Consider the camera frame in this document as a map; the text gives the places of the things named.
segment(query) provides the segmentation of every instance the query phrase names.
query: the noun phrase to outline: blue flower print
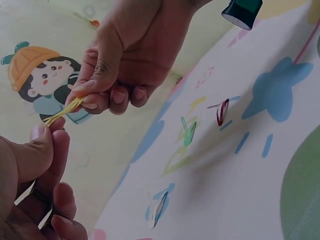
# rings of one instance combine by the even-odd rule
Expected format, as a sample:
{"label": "blue flower print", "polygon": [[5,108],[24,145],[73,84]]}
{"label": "blue flower print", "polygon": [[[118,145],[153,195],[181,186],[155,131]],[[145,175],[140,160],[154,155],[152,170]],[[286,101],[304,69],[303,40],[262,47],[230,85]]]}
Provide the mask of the blue flower print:
{"label": "blue flower print", "polygon": [[242,119],[267,110],[276,122],[286,121],[293,107],[292,87],[303,81],[313,67],[312,63],[293,64],[290,57],[285,57],[270,72],[261,74],[254,83],[253,99]]}

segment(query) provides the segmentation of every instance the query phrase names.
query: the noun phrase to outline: finger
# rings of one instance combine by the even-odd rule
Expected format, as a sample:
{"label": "finger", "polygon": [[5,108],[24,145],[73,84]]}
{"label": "finger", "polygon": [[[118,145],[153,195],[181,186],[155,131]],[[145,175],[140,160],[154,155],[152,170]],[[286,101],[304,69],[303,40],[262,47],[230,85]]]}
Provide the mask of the finger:
{"label": "finger", "polygon": [[137,108],[141,108],[147,103],[150,95],[155,90],[155,86],[136,86],[130,96],[131,104]]}
{"label": "finger", "polygon": [[115,86],[111,91],[109,109],[115,115],[123,114],[129,104],[129,93],[124,86]]}
{"label": "finger", "polygon": [[43,123],[32,129],[34,140],[17,144],[3,137],[0,140],[8,148],[8,156],[16,161],[18,183],[32,181],[42,175],[51,165],[54,155],[50,129]]}
{"label": "finger", "polygon": [[[88,48],[84,53],[80,73],[79,73],[78,79],[73,85],[73,89],[86,83],[92,77],[92,75],[95,72],[97,61],[98,61],[98,45],[97,45],[97,40],[95,39],[89,44]],[[65,105],[68,106],[76,97],[77,96],[75,95],[75,92],[71,91],[69,96],[66,98]]]}
{"label": "finger", "polygon": [[67,183],[59,183],[53,191],[53,214],[74,219],[76,212],[74,191]]}
{"label": "finger", "polygon": [[108,92],[92,93],[85,97],[82,107],[90,114],[100,114],[109,108]]}
{"label": "finger", "polygon": [[30,194],[18,204],[18,208],[37,225],[52,209],[53,191],[64,174],[68,157],[70,137],[67,132],[55,131],[52,140],[54,158],[50,168],[35,180]]}
{"label": "finger", "polygon": [[90,78],[83,79],[83,84],[72,90],[76,97],[88,94],[103,93],[116,81],[123,46],[117,30],[112,24],[104,24],[97,32],[96,45],[98,48],[97,62]]}
{"label": "finger", "polygon": [[52,227],[52,217],[59,215],[66,219],[73,220],[76,212],[77,207],[72,188],[67,183],[59,183],[53,191],[53,209],[51,216],[46,221],[41,232],[45,236],[51,236],[52,238],[56,232]]}
{"label": "finger", "polygon": [[[63,117],[57,119],[49,128],[51,133],[54,133],[57,130],[63,129],[65,123],[66,123],[66,120]],[[37,138],[37,132],[31,131],[30,140],[32,141],[36,138]],[[15,199],[19,198],[32,185],[33,182],[34,181],[31,180],[31,181],[20,183],[17,187]]]}
{"label": "finger", "polygon": [[88,240],[86,228],[77,221],[54,215],[51,224],[57,235],[66,240]]}

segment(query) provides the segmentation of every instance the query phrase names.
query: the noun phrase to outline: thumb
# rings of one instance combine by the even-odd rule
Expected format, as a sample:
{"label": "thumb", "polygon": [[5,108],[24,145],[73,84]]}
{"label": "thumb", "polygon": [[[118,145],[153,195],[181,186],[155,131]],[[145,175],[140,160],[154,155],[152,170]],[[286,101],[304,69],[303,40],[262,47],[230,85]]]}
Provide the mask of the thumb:
{"label": "thumb", "polygon": [[10,148],[10,154],[16,161],[19,183],[41,176],[48,170],[54,157],[52,134],[48,127],[44,124],[34,127],[30,137],[32,140],[25,144],[1,139]]}
{"label": "thumb", "polygon": [[51,224],[61,239],[88,240],[86,228],[77,221],[60,215],[53,215]]}
{"label": "thumb", "polygon": [[104,24],[97,32],[96,41],[86,51],[76,88],[76,97],[103,93],[116,82],[123,46],[112,24]]}

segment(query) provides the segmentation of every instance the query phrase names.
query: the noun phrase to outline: glue bottle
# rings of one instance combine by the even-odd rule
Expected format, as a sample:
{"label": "glue bottle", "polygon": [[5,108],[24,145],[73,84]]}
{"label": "glue bottle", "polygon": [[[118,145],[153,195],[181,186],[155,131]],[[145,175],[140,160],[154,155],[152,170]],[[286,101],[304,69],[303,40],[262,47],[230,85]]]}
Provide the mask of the glue bottle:
{"label": "glue bottle", "polygon": [[262,0],[231,0],[221,15],[234,25],[251,30],[262,4]]}

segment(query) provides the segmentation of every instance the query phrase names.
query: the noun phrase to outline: pink stripe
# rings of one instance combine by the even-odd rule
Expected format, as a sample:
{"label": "pink stripe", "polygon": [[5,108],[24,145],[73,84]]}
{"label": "pink stripe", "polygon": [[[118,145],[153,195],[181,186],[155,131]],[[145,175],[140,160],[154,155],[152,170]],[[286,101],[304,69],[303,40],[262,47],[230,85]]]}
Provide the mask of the pink stripe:
{"label": "pink stripe", "polygon": [[93,240],[107,240],[107,234],[102,229],[93,230]]}
{"label": "pink stripe", "polygon": [[306,41],[305,45],[303,46],[303,48],[301,49],[301,51],[299,52],[298,56],[295,58],[293,64],[297,64],[300,60],[300,58],[302,57],[302,55],[305,53],[306,49],[308,48],[311,40],[313,39],[313,37],[315,36],[318,28],[319,28],[319,25],[320,25],[320,18],[318,20],[318,22],[316,23],[311,35],[309,36],[308,40]]}

